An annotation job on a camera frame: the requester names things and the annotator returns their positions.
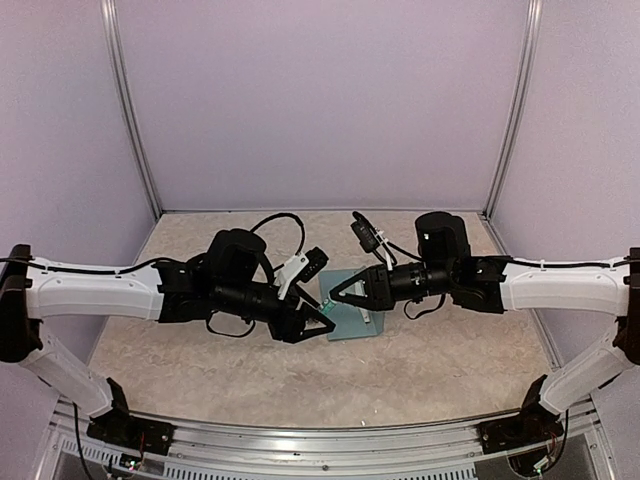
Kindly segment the small green white glue stick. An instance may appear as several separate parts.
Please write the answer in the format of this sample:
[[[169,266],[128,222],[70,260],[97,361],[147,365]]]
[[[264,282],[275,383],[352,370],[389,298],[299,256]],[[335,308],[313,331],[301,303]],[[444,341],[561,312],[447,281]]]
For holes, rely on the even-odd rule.
[[[330,298],[326,298],[318,307],[318,311],[325,316],[328,316],[329,313],[335,308],[336,303]]]

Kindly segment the teal paper envelope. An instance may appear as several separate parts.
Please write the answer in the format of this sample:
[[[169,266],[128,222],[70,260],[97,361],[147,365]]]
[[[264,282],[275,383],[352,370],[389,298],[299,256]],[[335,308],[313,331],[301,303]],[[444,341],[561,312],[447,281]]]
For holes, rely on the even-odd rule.
[[[319,274],[319,289],[323,301],[330,298],[330,289],[339,282],[341,277],[339,271],[328,270]],[[327,334],[330,342],[376,337],[383,333],[385,319],[383,312],[369,311],[371,322],[365,324],[358,308],[335,303],[335,308],[326,316],[335,324],[335,330]]]

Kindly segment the beige lined letter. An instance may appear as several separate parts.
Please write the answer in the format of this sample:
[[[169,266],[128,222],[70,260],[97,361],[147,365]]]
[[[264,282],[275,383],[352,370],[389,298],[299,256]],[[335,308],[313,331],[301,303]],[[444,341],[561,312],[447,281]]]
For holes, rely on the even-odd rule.
[[[354,292],[359,297],[363,297],[363,298],[367,297],[367,294],[366,294],[366,291],[365,291],[365,283],[362,280],[359,280],[354,285]],[[369,311],[364,309],[364,308],[361,308],[361,307],[359,307],[358,310],[359,310],[359,312],[360,312],[360,314],[362,316],[362,319],[363,319],[364,323],[365,324],[369,324],[371,322],[371,318],[369,316]]]

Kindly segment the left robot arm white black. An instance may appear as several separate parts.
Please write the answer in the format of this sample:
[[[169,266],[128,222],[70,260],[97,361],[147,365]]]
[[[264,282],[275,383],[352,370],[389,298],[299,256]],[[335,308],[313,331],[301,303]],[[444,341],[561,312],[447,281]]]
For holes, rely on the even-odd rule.
[[[276,341],[296,344],[335,329],[300,283],[327,264],[320,248],[297,253],[279,270],[266,242],[245,229],[221,230],[207,251],[181,262],[157,258],[128,267],[72,265],[35,258],[18,244],[1,272],[1,360],[35,373],[72,400],[121,445],[140,424],[122,388],[92,372],[42,321],[58,316],[121,316],[158,323],[209,321],[217,313],[263,322]]]

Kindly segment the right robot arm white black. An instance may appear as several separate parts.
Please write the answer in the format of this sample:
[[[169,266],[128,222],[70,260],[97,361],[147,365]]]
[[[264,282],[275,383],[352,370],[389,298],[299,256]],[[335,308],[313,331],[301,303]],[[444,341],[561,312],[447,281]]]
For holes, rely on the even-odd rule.
[[[534,382],[511,426],[523,444],[535,442],[577,400],[639,364],[639,251],[609,260],[549,263],[511,256],[474,256],[464,220],[430,212],[415,221],[412,263],[368,267],[336,285],[335,302],[391,311],[401,301],[450,297],[467,310],[551,309],[608,314],[615,324],[560,370]]]

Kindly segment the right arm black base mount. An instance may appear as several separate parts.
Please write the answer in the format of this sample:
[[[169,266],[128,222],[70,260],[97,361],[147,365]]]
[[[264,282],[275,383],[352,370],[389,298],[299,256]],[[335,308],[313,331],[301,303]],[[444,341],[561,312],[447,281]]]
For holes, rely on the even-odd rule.
[[[564,434],[559,414],[544,408],[539,397],[525,399],[519,412],[477,426],[484,454],[492,454],[551,440]]]

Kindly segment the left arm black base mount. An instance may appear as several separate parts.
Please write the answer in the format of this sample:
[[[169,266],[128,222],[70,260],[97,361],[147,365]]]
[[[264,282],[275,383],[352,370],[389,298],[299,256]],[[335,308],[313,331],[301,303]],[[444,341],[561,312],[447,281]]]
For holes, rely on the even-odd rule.
[[[113,402],[108,412],[90,419],[87,435],[141,454],[167,456],[175,429],[168,422],[132,415],[126,406]]]

